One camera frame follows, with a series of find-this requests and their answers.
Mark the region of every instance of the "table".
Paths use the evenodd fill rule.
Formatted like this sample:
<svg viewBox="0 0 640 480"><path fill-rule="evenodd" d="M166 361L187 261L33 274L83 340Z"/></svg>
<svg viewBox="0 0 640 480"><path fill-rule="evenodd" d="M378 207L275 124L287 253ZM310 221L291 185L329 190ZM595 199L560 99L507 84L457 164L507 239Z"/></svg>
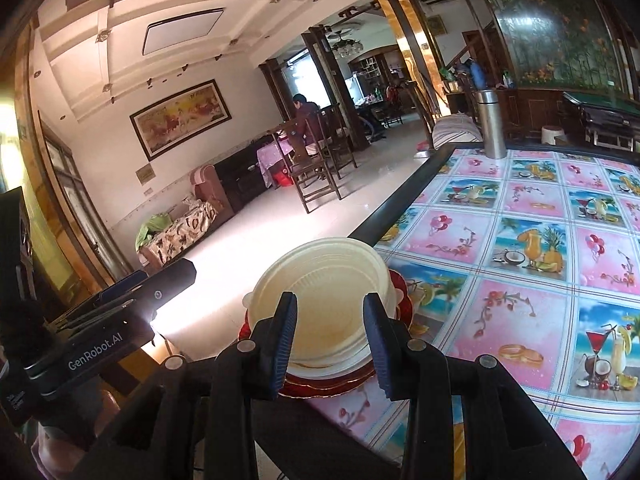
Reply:
<svg viewBox="0 0 640 480"><path fill-rule="evenodd" d="M279 142L280 147L282 148L282 152L285 155L293 151L293 148L291 147L287 139L280 140ZM264 179L264 185L266 187L272 186L273 178L271 177L269 168L277 164L278 161L282 160L280 150L278 149L274 141L259 148L256 152L256 155L258 157L258 166L260 166L260 172L262 173L262 178Z"/></svg>
<svg viewBox="0 0 640 480"><path fill-rule="evenodd" d="M606 480L630 449L612 478L631 478L640 462L640 386L599 390L577 381L589 377L588 332L615 323L640 333L640 156L596 154L512 146L496 161L478 143L446 144L351 237L375 245L404 277L414 337L451 356L496 356L574 447L587 478ZM614 345L609 334L599 354L599 381L609 386L608 364L640 376L639 340L625 359ZM308 402L401 461L408 405L387 400L375 376ZM459 399L453 407L461 428Z"/></svg>
<svg viewBox="0 0 640 480"><path fill-rule="evenodd" d="M586 140L595 146L640 151L640 108L625 99L564 92L564 99L577 108Z"/></svg>

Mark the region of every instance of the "ceiling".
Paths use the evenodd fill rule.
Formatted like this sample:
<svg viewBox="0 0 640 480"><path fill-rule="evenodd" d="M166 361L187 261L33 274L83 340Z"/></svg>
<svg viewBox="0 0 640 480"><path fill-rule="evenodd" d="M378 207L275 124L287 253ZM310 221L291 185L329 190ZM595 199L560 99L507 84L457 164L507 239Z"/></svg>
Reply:
<svg viewBox="0 0 640 480"><path fill-rule="evenodd" d="M45 0L31 59L42 76L32 85L41 96L58 87L49 114L80 122L203 60L243 54L257 66L356 1Z"/></svg>

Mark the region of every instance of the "picture frame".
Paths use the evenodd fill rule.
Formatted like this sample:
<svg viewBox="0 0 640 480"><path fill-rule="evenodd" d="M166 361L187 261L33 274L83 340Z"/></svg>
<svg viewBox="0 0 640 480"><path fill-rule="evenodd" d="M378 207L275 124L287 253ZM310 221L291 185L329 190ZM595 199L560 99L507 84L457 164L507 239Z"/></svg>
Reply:
<svg viewBox="0 0 640 480"><path fill-rule="evenodd" d="M434 36L444 36L447 33L442 17L439 14L427 18L427 27Z"/></svg>
<svg viewBox="0 0 640 480"><path fill-rule="evenodd" d="M197 84L129 116L149 161L231 119L215 79Z"/></svg>

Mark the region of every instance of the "thermos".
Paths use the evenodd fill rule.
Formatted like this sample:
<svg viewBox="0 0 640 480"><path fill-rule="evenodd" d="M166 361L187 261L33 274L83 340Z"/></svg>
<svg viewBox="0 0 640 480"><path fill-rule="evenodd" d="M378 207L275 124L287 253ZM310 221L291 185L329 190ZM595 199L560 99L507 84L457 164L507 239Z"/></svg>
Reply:
<svg viewBox="0 0 640 480"><path fill-rule="evenodd" d="M480 90L476 92L478 113L482 125L484 152L489 158L505 158L507 148L504 145L502 132L502 116L498 104L498 94L495 90Z"/></svg>

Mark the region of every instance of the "window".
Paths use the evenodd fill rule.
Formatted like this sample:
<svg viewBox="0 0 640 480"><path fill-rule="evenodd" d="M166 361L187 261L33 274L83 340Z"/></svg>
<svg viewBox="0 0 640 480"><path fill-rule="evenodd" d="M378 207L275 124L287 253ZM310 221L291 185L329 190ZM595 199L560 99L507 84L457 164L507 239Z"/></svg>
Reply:
<svg viewBox="0 0 640 480"><path fill-rule="evenodd" d="M120 280L129 274L129 266L95 210L78 173L71 151L62 142L54 139L52 131L44 123L42 123L42 131L45 134L45 143L53 170L69 209L71 209L94 253L109 271L111 277L115 281Z"/></svg>

